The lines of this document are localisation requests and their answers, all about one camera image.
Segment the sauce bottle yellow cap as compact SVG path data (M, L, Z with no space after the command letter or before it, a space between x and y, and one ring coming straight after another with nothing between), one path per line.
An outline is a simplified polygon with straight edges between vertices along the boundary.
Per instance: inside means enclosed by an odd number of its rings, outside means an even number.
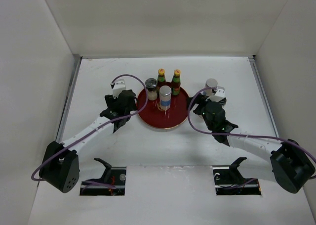
M157 79L157 88L159 89L162 86L166 85L165 79L165 70L160 68L158 69L158 79Z
M171 90L172 95L177 96L180 92L181 79L180 79L181 71L179 69L174 70L173 78L171 81Z

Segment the dark-cap grinder jar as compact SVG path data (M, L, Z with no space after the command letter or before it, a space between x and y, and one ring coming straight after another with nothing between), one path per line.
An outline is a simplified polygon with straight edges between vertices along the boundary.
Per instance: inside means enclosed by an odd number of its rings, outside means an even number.
M154 78L148 78L145 81L145 86L148 92L148 100L154 101L157 99L157 80Z

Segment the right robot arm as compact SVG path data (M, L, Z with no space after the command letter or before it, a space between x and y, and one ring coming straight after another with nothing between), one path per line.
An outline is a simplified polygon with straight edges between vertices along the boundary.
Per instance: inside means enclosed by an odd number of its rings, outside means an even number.
M238 148L260 157L270 164L272 176L281 188L297 193L307 181L316 177L315 157L292 139L238 132L238 125L226 119L222 104L197 93L189 97L187 112L203 118L207 131L214 139L228 147Z

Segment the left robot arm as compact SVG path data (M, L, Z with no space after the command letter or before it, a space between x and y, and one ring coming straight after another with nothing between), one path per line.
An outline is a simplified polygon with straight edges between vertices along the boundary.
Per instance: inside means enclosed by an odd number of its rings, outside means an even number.
M79 153L98 136L114 134L130 120L130 113L137 111L132 90L123 90L117 98L106 95L105 100L107 109L90 126L66 141L51 142L46 148L39 177L62 193L72 190L79 180Z

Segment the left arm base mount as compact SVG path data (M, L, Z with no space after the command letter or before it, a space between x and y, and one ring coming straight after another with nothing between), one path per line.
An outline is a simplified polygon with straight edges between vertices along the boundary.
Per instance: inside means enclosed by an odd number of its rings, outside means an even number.
M94 158L104 167L101 176L81 182L80 196L124 196L127 167L112 167L101 158Z

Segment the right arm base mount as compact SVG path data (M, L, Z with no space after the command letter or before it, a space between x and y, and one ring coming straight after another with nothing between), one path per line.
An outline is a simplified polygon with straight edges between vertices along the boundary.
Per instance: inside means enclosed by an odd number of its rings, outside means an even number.
M212 167L217 196L261 196L258 179L244 178L238 170L240 164L246 159L246 157L239 157L230 165Z

